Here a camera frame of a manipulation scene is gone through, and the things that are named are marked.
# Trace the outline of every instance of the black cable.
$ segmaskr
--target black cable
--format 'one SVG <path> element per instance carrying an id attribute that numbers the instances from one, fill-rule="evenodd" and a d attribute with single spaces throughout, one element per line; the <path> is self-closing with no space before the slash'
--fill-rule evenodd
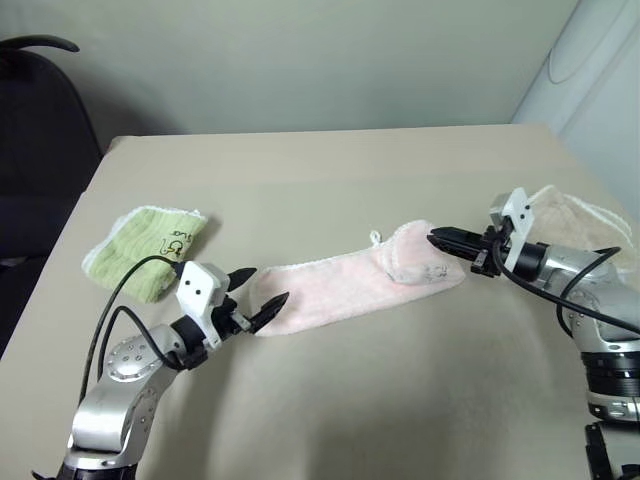
<path id="1" fill-rule="evenodd" d="M 622 322 L 617 318 L 610 317 L 609 315 L 605 315 L 604 313 L 596 312 L 595 310 L 585 308 L 581 305 L 578 305 L 577 303 L 573 303 L 568 300 L 565 300 L 564 298 L 560 298 L 557 295 L 553 295 L 552 293 L 545 292 L 544 290 L 538 287 L 535 287 L 531 285 L 529 282 L 521 279 L 518 275 L 510 272 L 509 270 L 507 270 L 507 267 L 504 266 L 502 257 L 500 255 L 501 243 L 502 243 L 502 240 L 500 238 L 494 240 L 493 242 L 493 246 L 492 246 L 493 261 L 495 262 L 496 266 L 500 270 L 500 273 L 502 273 L 505 277 L 507 277 L 509 280 L 511 280 L 513 283 L 515 283 L 519 287 L 524 288 L 528 292 L 533 293 L 538 297 L 541 297 L 541 298 L 544 298 L 545 300 L 553 302 L 556 305 L 562 305 L 563 307 L 569 308 L 574 312 L 582 313 L 587 317 L 595 318 L 596 320 L 600 320 L 601 322 L 608 323 L 609 325 L 613 325 L 614 327 L 622 328 L 624 330 L 628 330 L 637 335 L 640 335 L 640 328 L 637 328 L 633 325 L 628 325 L 625 322 Z"/>
<path id="2" fill-rule="evenodd" d="M 107 314 L 109 313 L 109 310 L 113 305 L 113 302 L 115 302 L 116 297 L 118 296 L 118 293 L 120 293 L 120 290 L 122 290 L 122 287 L 127 282 L 127 280 L 129 280 L 131 275 L 133 275 L 135 271 L 138 270 L 142 265 L 144 265 L 147 262 L 150 262 L 151 260 L 160 260 L 162 262 L 165 262 L 171 265 L 174 268 L 177 265 L 176 262 L 173 262 L 168 258 L 162 257 L 160 255 L 151 255 L 149 257 L 143 258 L 138 263 L 136 263 L 133 267 L 131 267 L 131 269 L 129 269 L 129 271 L 125 273 L 124 277 L 122 277 L 118 285 L 116 285 L 116 288 L 113 290 L 113 293 L 109 297 L 109 300 L 107 300 L 107 304 L 105 305 L 104 310 L 102 310 L 102 313 L 100 314 L 100 318 L 98 319 L 98 324 L 96 325 L 96 329 L 93 332 L 93 338 L 91 339 L 91 344 L 89 345 L 89 351 L 87 352 L 87 358 L 84 362 L 84 372 L 82 374 L 82 385 L 80 387 L 80 399 L 78 401 L 78 404 L 80 404 L 80 402 L 84 400 L 84 397 L 87 394 L 87 386 L 89 384 L 89 374 L 91 373 L 91 364 L 93 362 L 93 355 L 96 351 L 96 345 L 98 344 L 98 338 L 100 337 L 102 326 L 104 325 L 104 321 L 107 318 Z"/>
<path id="3" fill-rule="evenodd" d="M 593 262 L 591 262 L 589 265 L 584 267 L 582 270 L 580 270 L 580 272 L 578 272 L 578 274 L 575 277 L 573 277 L 569 283 L 567 283 L 567 286 L 564 287 L 564 290 L 562 290 L 562 292 L 560 293 L 560 298 L 562 299 L 567 298 L 567 295 L 569 295 L 569 292 L 573 289 L 573 287 L 575 287 L 580 282 L 580 280 L 586 277 L 587 274 L 589 274 L 592 270 L 595 270 L 597 267 L 602 265 L 608 259 L 613 257 L 620 250 L 621 250 L 620 247 L 611 247 L 611 248 L 605 248 L 603 250 L 596 250 L 595 253 L 599 253 L 600 256 L 596 258 Z M 558 324 L 560 325 L 560 328 L 562 328 L 564 333 L 566 333 L 570 337 L 573 337 L 573 333 L 571 332 L 571 329 L 567 327 L 567 325 L 564 323 L 564 319 L 562 318 L 562 305 L 556 304 L 556 318 L 558 319 Z"/>
<path id="4" fill-rule="evenodd" d="M 135 312 L 131 310 L 129 307 L 125 305 L 120 305 L 119 307 L 116 307 L 116 309 L 111 314 L 111 318 L 109 319 L 109 323 L 107 324 L 107 328 L 105 329 L 104 335 L 102 337 L 102 344 L 100 345 L 100 353 L 98 354 L 98 380 L 100 380 L 100 377 L 102 377 L 104 357 L 107 353 L 107 343 L 109 343 L 111 330 L 113 330 L 113 326 L 115 325 L 120 312 L 126 313 L 129 316 L 129 318 L 133 321 L 133 323 L 135 323 L 136 327 L 138 327 L 138 330 L 140 330 L 140 333 L 142 334 L 144 339 L 147 341 L 147 343 L 151 347 L 151 350 L 153 350 L 153 353 L 156 354 L 156 356 L 160 359 L 160 361 L 165 366 L 173 370 L 178 370 L 178 371 L 184 370 L 184 367 L 182 365 L 174 362 L 169 357 L 167 357 L 164 353 L 162 353 L 162 351 L 158 347 L 158 344 L 153 340 L 153 337 L 149 333 L 149 330 L 147 330 L 147 327 L 145 327 L 142 320 L 140 320 L 140 317 L 138 317 L 135 314 Z"/>

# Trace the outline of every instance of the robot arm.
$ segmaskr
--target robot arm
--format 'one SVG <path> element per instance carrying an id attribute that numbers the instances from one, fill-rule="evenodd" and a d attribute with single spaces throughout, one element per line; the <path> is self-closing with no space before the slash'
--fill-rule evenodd
<path id="1" fill-rule="evenodd" d="M 559 309 L 559 321 L 585 365 L 589 411 L 600 419 L 585 429 L 592 477 L 640 477 L 640 295 L 619 280 L 611 263 L 593 268 L 567 290 L 601 253 L 527 243 L 533 212 L 522 189 L 499 196 L 490 212 L 493 226 L 483 235 L 445 227 L 434 229 L 428 239 L 440 250 L 470 260 L 474 273 L 505 274 L 533 293 L 544 292 L 544 298 L 566 300 L 615 323 Z"/>
<path id="2" fill-rule="evenodd" d="M 158 402 L 179 373 L 161 356 L 181 368 L 196 368 L 232 335 L 257 332 L 287 301 L 288 293 L 284 293 L 252 318 L 239 313 L 226 293 L 254 272 L 242 269 L 227 275 L 213 265 L 185 264 L 176 292 L 185 316 L 170 326 L 151 329 L 155 345 L 136 336 L 111 350 L 104 361 L 104 374 L 76 411 L 56 480 L 135 478 Z M 43 478 L 35 473 L 34 477 Z"/>

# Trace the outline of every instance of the green towel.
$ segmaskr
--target green towel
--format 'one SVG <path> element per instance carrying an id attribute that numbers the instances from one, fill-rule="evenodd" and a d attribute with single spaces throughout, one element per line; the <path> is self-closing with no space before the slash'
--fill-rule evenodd
<path id="1" fill-rule="evenodd" d="M 109 236 L 84 258 L 82 269 L 97 284 L 113 289 L 144 257 L 182 261 L 206 223 L 197 210 L 138 207 L 116 221 Z M 152 260 L 131 276 L 122 291 L 143 303 L 156 302 L 175 276 L 168 264 Z"/>

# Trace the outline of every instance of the black office chair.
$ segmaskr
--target black office chair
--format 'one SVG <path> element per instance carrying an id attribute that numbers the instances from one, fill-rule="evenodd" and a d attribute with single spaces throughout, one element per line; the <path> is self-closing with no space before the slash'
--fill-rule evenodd
<path id="1" fill-rule="evenodd" d="M 0 355 L 102 153 L 73 84 L 25 47 L 77 52 L 50 35 L 0 41 Z"/>

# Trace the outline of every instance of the table surface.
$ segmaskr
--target table surface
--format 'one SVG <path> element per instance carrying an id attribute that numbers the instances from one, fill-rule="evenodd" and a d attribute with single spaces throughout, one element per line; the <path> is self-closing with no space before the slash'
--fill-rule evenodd
<path id="1" fill-rule="evenodd" d="M 628 218 L 541 126 L 117 139 L 0 362 L 0 477 L 63 459 L 108 296 L 80 262 L 134 207 L 199 209 L 210 222 L 191 256 L 230 271 L 359 250 L 419 218 L 481 231 L 498 193 L 549 183 Z M 149 325 L 180 315 L 173 295 L 121 300 Z M 139 478 L 586 479 L 584 389 L 551 305 L 469 275 L 332 326 L 229 341 L 165 394 Z"/>

